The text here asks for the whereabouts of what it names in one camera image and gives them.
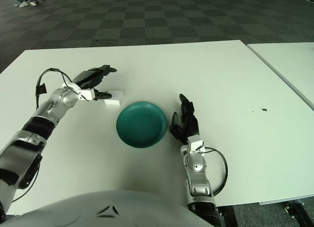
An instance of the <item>white block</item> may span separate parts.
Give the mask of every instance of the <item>white block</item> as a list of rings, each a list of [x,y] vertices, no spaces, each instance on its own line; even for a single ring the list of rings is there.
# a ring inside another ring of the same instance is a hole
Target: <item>white block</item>
[[[111,98],[105,99],[106,105],[117,105],[119,106],[121,104],[122,98],[123,98],[123,91],[119,90],[110,90],[106,91],[107,93],[110,93],[112,95]]]

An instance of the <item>black cable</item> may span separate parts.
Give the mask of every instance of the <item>black cable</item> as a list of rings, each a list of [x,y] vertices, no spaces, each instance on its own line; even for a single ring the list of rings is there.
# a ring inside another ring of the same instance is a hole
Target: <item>black cable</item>
[[[34,185],[34,183],[36,182],[36,179],[37,179],[37,177],[38,177],[39,168],[40,168],[40,165],[38,166],[38,170],[37,170],[37,172],[36,172],[35,179],[34,179],[33,183],[31,184],[31,186],[29,187],[29,189],[28,189],[25,193],[23,193],[20,197],[18,197],[17,199],[13,200],[12,203],[14,203],[14,202],[17,201],[17,200],[20,200],[22,197],[24,197],[24,196],[30,191],[30,189],[33,187],[33,185]]]
[[[49,69],[45,70],[45,71],[39,76],[39,78],[38,78],[38,80],[37,80],[36,89],[40,86],[40,82],[41,82],[42,77],[43,77],[47,72],[50,72],[50,71],[59,72],[59,73],[62,75],[63,81],[64,81],[65,85],[67,86],[67,88],[69,88],[69,89],[70,89],[72,92],[74,92],[75,94],[79,95],[78,93],[76,93],[73,89],[71,89],[71,88],[68,86],[68,84],[67,84],[66,81],[65,81],[64,76],[72,83],[71,78],[70,78],[67,74],[65,74],[63,71],[61,71],[61,70],[59,70],[59,69],[57,69],[57,68],[49,68]],[[36,92],[36,109],[38,109],[38,107],[39,107],[39,94],[37,94],[37,92]]]
[[[205,147],[206,149],[211,149],[210,151],[207,151],[207,152],[198,152],[198,153],[210,153],[210,152],[217,152],[220,157],[222,158],[224,164],[225,164],[225,177],[222,181],[222,184],[219,186],[218,189],[216,189],[213,193],[214,196],[216,196],[218,193],[221,192],[221,190],[223,190],[223,188],[225,187],[226,183],[227,183],[227,178],[228,178],[228,163],[227,163],[227,160],[225,158],[225,156],[220,152],[218,151],[217,149],[215,148],[212,148],[212,147]]]

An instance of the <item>logo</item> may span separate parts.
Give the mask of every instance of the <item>logo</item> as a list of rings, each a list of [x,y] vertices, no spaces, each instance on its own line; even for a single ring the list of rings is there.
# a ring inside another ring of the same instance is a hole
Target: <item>logo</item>
[[[110,209],[110,205],[97,213],[97,217],[99,218],[116,218],[119,215],[120,213],[118,212],[117,208],[115,206],[112,206],[112,208]]]

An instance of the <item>shoe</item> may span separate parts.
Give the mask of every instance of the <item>shoe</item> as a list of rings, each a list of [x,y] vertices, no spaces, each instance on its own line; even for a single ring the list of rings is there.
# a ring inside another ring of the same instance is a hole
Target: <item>shoe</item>
[[[32,6],[36,6],[36,5],[37,5],[37,2],[36,2],[36,1],[29,2],[29,3],[30,3],[30,5],[32,5]]]
[[[27,3],[26,1],[22,2],[22,3],[19,5],[19,7],[26,7],[26,6],[28,6],[28,3]]]

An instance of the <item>white object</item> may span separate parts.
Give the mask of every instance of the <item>white object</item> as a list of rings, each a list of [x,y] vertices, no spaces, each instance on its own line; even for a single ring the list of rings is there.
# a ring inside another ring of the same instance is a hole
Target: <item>white object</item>
[[[32,2],[29,2],[30,3],[30,5],[32,5],[32,6],[36,6],[37,5],[37,2],[36,1],[32,1]]]
[[[314,110],[314,43],[248,47]]]
[[[110,90],[106,91],[107,93],[110,93],[112,95],[111,98],[105,99],[105,104],[106,105],[121,105],[122,99],[123,99],[123,91],[119,90]]]
[[[0,74],[0,90],[6,92],[0,148],[35,111],[34,87],[44,70],[58,68],[74,78],[104,64],[117,72],[97,90],[119,86],[128,96],[118,110],[78,101],[49,138],[36,183],[9,214],[103,190],[144,191],[184,204],[182,144],[167,132],[152,147],[137,149],[116,132],[121,110],[137,101],[158,105],[170,123],[173,112],[181,111],[180,93],[194,104],[205,146],[220,150],[228,161],[227,184],[215,197],[218,206],[314,194],[309,178],[314,113],[240,41],[25,51]],[[59,74],[49,74],[43,83],[53,92],[62,81]],[[14,90],[8,90],[12,84]],[[41,95],[40,102],[49,95]],[[214,152],[204,158],[215,190],[223,179],[223,162]]]
[[[90,101],[95,98],[94,89],[81,89],[77,84],[67,82],[62,84],[62,88],[69,87],[78,95],[78,99],[82,101]]]
[[[212,227],[187,208],[159,196],[103,191],[62,200],[1,227]]]
[[[28,6],[28,3],[27,3],[26,1],[22,2],[22,3],[19,5],[19,7],[26,7],[26,6]]]

